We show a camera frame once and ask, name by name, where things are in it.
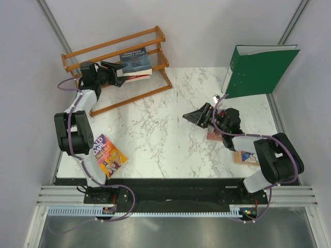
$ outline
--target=wooden frame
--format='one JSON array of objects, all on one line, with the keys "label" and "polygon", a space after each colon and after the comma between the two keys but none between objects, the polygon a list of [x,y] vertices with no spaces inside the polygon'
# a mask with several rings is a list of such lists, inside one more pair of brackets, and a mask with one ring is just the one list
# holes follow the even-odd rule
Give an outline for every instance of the wooden frame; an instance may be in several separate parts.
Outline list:
[{"label": "wooden frame", "polygon": [[67,72],[70,72],[71,75],[74,78],[78,78],[78,77],[81,77],[82,74],[81,73],[80,74],[75,74],[75,71],[79,68],[80,63],[69,65],[69,64],[67,64],[68,63],[68,60],[67,60],[68,58],[75,57],[77,55],[81,55],[81,54],[84,54],[84,53],[88,53],[88,52],[91,52],[91,51],[94,51],[94,50],[97,50],[97,49],[100,49],[100,48],[104,48],[104,47],[107,47],[107,46],[110,46],[110,45],[114,45],[114,44],[120,43],[122,41],[130,40],[130,39],[133,39],[133,38],[136,38],[136,37],[139,37],[139,36],[147,35],[147,34],[150,34],[150,33],[153,33],[153,32],[155,32],[157,34],[157,38],[146,41],[146,42],[143,42],[143,43],[140,43],[140,44],[137,44],[137,45],[133,45],[133,46],[130,46],[128,48],[124,48],[124,49],[121,49],[121,50],[118,50],[118,51],[115,51],[115,52],[112,52],[112,53],[108,53],[108,54],[105,54],[105,55],[102,55],[102,56],[98,56],[98,57],[89,59],[88,61],[99,62],[101,60],[105,60],[105,59],[108,59],[108,58],[111,58],[111,57],[115,57],[115,56],[118,56],[118,55],[123,54],[123,53],[128,53],[130,51],[134,51],[136,49],[140,49],[140,48],[143,48],[145,46],[156,44],[156,49],[148,51],[147,54],[151,55],[151,54],[157,53],[159,64],[156,65],[156,66],[153,66],[152,70],[153,71],[158,71],[159,70],[161,72],[165,82],[167,83],[167,85],[164,86],[164,87],[152,90],[150,92],[147,92],[145,94],[142,94],[140,96],[136,96],[136,97],[130,98],[128,100],[116,103],[114,105],[110,105],[108,107],[104,107],[102,109],[90,112],[91,116],[101,114],[105,111],[112,110],[114,108],[123,106],[125,104],[130,103],[130,102],[137,101],[139,99],[142,99],[142,98],[151,96],[153,94],[159,93],[161,91],[172,88],[172,84],[171,84],[171,82],[170,82],[170,80],[169,80],[169,78],[166,74],[166,71],[165,71],[165,67],[169,66],[169,62],[168,62],[166,56],[164,55],[162,47],[161,47],[161,42],[165,42],[166,37],[164,36],[164,33],[162,32],[160,27],[155,26],[155,28],[151,28],[151,29],[148,29],[148,30],[145,30],[145,31],[133,34],[133,35],[129,35],[129,36],[122,37],[122,38],[119,38],[119,39],[111,40],[111,41],[108,41],[108,42],[105,42],[105,43],[102,43],[102,44],[99,44],[99,45],[92,46],[90,48],[85,48],[85,49],[73,52],[73,53],[62,54],[61,55],[64,69]]}]

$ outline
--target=marble tabletop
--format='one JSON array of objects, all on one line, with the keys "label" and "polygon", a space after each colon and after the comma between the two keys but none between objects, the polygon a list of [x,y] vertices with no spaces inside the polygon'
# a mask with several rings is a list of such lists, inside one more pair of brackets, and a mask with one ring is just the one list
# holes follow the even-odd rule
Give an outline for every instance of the marble tabletop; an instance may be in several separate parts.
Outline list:
[{"label": "marble tabletop", "polygon": [[[223,143],[206,139],[207,130],[182,118],[213,95],[221,94],[226,68],[166,68],[173,88],[89,117],[94,138],[108,137],[128,158],[113,177],[126,178],[234,178],[248,177],[255,165],[233,162]],[[159,72],[151,79],[108,87],[93,110],[166,85]],[[221,108],[239,110],[244,132],[275,134],[266,95],[224,100]],[[76,162],[63,153],[58,178],[84,177]]]}]

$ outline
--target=wall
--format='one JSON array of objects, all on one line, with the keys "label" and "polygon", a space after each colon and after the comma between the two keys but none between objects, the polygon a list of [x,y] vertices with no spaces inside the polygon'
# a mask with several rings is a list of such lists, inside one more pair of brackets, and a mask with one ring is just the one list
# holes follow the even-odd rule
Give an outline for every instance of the wall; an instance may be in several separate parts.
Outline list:
[{"label": "wall", "polygon": [[0,3],[0,240],[22,247],[40,186],[50,182],[57,141],[53,123],[72,95],[62,48],[33,0]]},{"label": "wall", "polygon": [[285,129],[305,164],[330,234],[331,215],[331,16],[328,0],[314,0],[288,44],[301,49],[274,95]]},{"label": "wall", "polygon": [[277,44],[300,3],[300,0],[45,1],[73,51],[159,25],[165,34],[162,47],[171,67],[227,67],[237,44]]}]

